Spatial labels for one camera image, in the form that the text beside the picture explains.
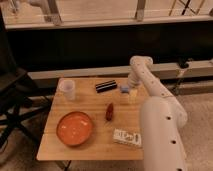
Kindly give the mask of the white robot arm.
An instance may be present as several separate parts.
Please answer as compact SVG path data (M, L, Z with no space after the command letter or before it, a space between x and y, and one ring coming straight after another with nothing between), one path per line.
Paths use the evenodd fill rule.
M149 97L139 113L144 171L188 171L179 129L187 123L187 112L177 98L151 73L148 56L130 59L128 85L143 84Z

